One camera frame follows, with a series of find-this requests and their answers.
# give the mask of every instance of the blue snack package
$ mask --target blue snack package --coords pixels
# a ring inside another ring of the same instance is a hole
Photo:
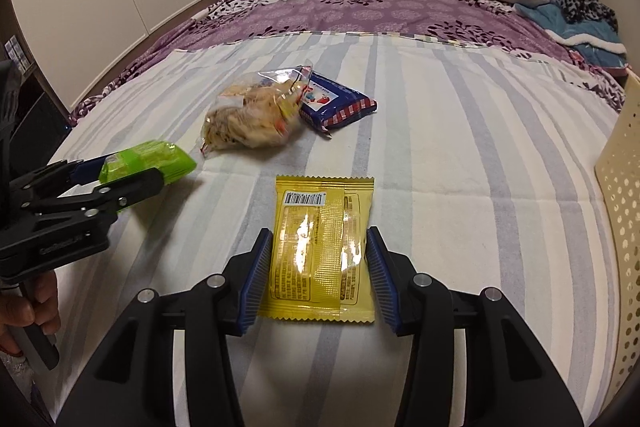
[[[358,121],[378,108],[378,103],[372,98],[315,71],[311,73],[302,102],[300,115],[303,120],[325,134]]]

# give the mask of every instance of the finger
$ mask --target finger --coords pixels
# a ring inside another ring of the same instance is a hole
[[[58,315],[58,296],[53,296],[42,304],[36,304],[33,307],[33,311],[35,312],[34,322],[37,325],[41,326],[45,322],[49,322]]]
[[[54,335],[55,333],[58,333],[58,331],[60,330],[60,326],[62,326],[60,315],[56,315],[49,322],[45,322],[42,325],[42,332],[45,335]]]
[[[18,343],[8,331],[0,333],[0,349],[2,349],[6,354],[14,357],[19,357],[22,354],[20,346],[18,346]]]
[[[29,326],[35,320],[31,303],[24,297],[0,295],[0,323],[9,326]]]
[[[34,281],[33,297],[37,302],[48,301],[58,295],[58,279],[56,273],[46,272],[36,277]]]

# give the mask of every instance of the green snack packet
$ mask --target green snack packet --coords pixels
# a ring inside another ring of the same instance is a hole
[[[105,184],[154,167],[168,185],[193,171],[196,162],[173,143],[151,140],[107,156],[98,180]]]

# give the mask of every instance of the bread in plastic bag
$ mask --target bread in plastic bag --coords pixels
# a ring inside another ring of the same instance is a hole
[[[300,125],[311,65],[249,73],[218,95],[202,126],[201,151],[285,144]]]

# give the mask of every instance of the bed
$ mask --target bed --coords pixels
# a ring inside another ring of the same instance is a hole
[[[198,134],[216,93],[244,71],[305,59],[375,97],[377,113],[331,140],[305,129],[281,150],[203,160]],[[613,241],[593,172],[617,113],[584,87],[593,79],[548,55],[416,35],[293,32],[172,51],[98,103],[54,158],[161,138],[198,167],[123,212],[108,251],[58,271],[62,359],[38,381],[47,402],[57,413],[141,288],[184,290],[273,226],[275,175],[367,175],[376,179],[370,223],[389,248],[453,289],[500,287],[585,420],[593,419],[609,384],[618,320]],[[398,409],[410,341],[380,320],[258,319],[229,350],[247,425],[386,426]],[[188,425],[183,356],[178,338],[178,425]],[[456,393],[452,425],[461,403]]]

